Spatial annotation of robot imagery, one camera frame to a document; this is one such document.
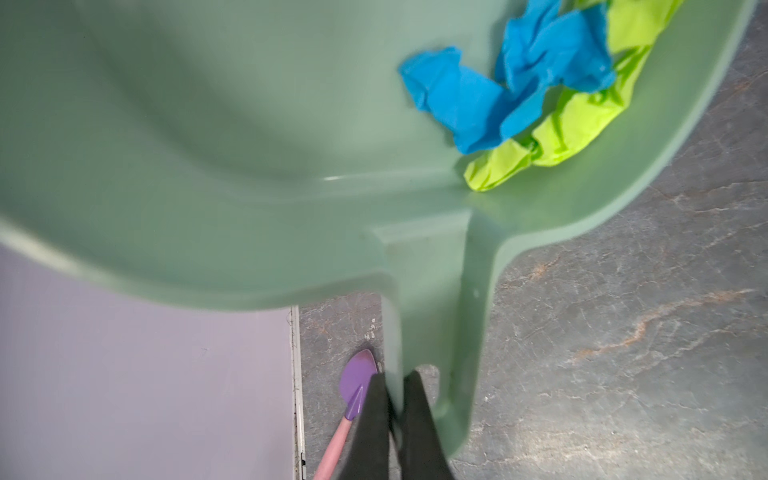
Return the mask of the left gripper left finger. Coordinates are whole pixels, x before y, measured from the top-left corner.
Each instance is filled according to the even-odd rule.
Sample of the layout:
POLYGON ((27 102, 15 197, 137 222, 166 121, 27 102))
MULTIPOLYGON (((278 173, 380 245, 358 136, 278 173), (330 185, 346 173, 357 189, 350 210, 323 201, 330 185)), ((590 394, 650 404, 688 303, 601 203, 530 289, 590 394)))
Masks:
POLYGON ((389 475, 390 400, 385 375, 371 378, 365 403, 340 480, 387 480, 389 475))

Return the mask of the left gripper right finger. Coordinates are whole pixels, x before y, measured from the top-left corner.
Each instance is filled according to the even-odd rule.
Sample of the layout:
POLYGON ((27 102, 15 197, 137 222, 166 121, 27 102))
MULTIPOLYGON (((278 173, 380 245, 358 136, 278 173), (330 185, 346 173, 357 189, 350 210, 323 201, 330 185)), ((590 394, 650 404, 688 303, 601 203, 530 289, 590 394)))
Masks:
POLYGON ((421 375, 404 379, 400 467, 403 480, 454 480, 442 450, 421 375))

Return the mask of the mint green dustpan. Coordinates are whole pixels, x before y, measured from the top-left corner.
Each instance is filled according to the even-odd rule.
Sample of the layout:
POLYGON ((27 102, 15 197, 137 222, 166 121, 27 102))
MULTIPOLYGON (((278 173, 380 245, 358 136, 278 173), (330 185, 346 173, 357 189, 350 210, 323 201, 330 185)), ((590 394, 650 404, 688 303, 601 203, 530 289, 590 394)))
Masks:
POLYGON ((454 455, 494 287, 618 213, 715 94, 756 9, 687 1, 627 112, 554 168, 471 191, 398 74, 457 46, 491 69, 521 1, 5 1, 1 241, 152 300, 266 309, 383 297, 393 405, 436 366, 454 455))

